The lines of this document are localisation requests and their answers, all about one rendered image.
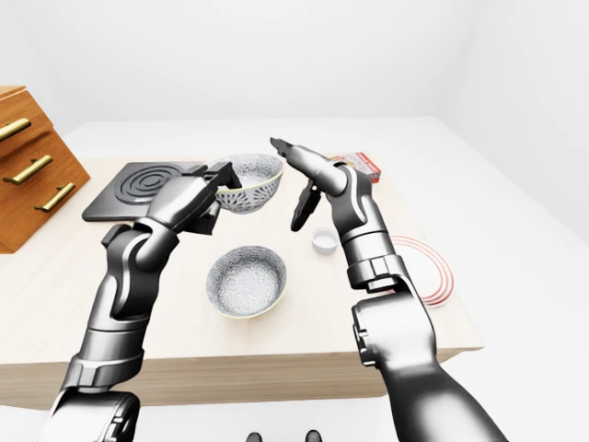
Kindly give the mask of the silver robot right hand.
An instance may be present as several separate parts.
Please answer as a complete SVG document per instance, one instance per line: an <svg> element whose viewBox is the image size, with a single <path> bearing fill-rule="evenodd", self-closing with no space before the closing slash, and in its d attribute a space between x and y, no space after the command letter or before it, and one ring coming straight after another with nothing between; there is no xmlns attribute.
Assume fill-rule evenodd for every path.
<svg viewBox="0 0 589 442"><path fill-rule="evenodd" d="M279 138L272 138L271 144L291 167L308 177L307 186L299 196L291 222L291 230L296 232L317 208L321 193L329 196L340 195L347 186L347 177L328 158L309 148L291 145Z"/></svg>

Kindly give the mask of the silver robot left hand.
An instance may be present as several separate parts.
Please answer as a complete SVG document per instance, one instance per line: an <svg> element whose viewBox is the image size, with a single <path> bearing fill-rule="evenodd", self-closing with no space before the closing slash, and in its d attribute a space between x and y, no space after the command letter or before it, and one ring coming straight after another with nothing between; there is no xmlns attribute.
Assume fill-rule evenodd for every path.
<svg viewBox="0 0 589 442"><path fill-rule="evenodd" d="M150 203L146 218L175 233L211 235L221 210L219 187L239 189L240 180L229 161L187 169L170 179Z"/></svg>

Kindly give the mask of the patterned black white bowl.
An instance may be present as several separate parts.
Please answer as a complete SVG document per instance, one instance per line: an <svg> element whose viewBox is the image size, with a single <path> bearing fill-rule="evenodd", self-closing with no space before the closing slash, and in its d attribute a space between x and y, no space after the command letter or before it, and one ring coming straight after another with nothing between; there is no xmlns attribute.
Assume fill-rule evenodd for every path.
<svg viewBox="0 0 589 442"><path fill-rule="evenodd" d="M284 163L264 154L240 154L214 161L231 162L242 187L220 187L216 194L222 208L235 214L253 213L266 204L277 192L284 172Z"/></svg>
<svg viewBox="0 0 589 442"><path fill-rule="evenodd" d="M206 295L221 314L250 319L272 309L283 297L287 271L283 259L262 246L244 246L221 256L210 269Z"/></svg>

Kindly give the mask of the flat dark stove plate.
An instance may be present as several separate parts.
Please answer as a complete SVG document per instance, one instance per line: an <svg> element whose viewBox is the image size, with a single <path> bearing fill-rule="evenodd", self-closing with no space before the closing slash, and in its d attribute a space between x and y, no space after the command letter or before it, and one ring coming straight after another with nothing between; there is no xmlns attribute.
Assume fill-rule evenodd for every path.
<svg viewBox="0 0 589 442"><path fill-rule="evenodd" d="M151 201L170 179L204 165L202 161L127 163L84 210L82 218L105 222L145 216Z"/></svg>

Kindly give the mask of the white plate with red rings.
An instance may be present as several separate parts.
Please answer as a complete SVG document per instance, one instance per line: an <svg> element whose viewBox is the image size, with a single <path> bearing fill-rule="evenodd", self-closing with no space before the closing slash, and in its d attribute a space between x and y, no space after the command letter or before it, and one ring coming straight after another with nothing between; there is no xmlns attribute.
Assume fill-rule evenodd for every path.
<svg viewBox="0 0 589 442"><path fill-rule="evenodd" d="M390 237L427 308L441 307L455 293L456 281L448 261L429 244L407 236Z"/></svg>

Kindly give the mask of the red printed food box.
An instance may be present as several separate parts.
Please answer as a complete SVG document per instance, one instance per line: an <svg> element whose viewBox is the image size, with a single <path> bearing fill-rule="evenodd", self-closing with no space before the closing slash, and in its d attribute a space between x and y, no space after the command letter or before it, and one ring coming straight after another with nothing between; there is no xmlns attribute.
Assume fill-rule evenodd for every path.
<svg viewBox="0 0 589 442"><path fill-rule="evenodd" d="M340 154L330 158L344 162L369 177L372 183L380 181L381 169L363 152Z"/></svg>

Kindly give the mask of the small white cup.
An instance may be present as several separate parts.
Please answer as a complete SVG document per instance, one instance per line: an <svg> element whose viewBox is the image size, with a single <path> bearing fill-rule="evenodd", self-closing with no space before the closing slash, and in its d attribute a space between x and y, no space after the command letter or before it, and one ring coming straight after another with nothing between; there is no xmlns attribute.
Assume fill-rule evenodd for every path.
<svg viewBox="0 0 589 442"><path fill-rule="evenodd" d="M331 227L319 227L312 234L312 246L315 252L323 255L333 253L339 245L339 236Z"/></svg>

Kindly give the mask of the wooden cabinet drawer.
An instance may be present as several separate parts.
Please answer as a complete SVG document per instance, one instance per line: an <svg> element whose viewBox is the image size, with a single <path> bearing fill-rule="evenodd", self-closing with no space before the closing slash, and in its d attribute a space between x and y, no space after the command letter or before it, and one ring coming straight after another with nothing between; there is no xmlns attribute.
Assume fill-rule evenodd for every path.
<svg viewBox="0 0 589 442"><path fill-rule="evenodd" d="M29 119L31 126L0 142L0 158L19 150L29 141L52 129L52 122L35 99L26 91L0 99L0 127L20 118Z"/></svg>
<svg viewBox="0 0 589 442"><path fill-rule="evenodd" d="M76 163L83 170L85 184L89 176L81 164ZM35 205L31 203L18 204L11 200L8 204L0 204L0 253L12 253L18 250L80 187L75 187L49 213L35 210Z"/></svg>
<svg viewBox="0 0 589 442"><path fill-rule="evenodd" d="M29 167L33 159L39 160L44 156L50 156L52 161L22 184L4 181L4 178L14 178ZM55 135L46 135L35 143L26 143L11 154L0 157L0 204L13 200L18 204L43 205L58 192L58 187L72 182L78 188L84 180L83 170L66 145Z"/></svg>

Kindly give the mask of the wooden cabinet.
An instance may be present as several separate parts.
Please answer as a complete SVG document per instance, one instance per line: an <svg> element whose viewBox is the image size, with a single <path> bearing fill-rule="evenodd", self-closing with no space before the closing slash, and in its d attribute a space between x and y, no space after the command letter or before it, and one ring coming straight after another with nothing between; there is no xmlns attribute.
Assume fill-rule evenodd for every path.
<svg viewBox="0 0 589 442"><path fill-rule="evenodd" d="M0 86L0 253L17 251L89 180L24 86Z"/></svg>

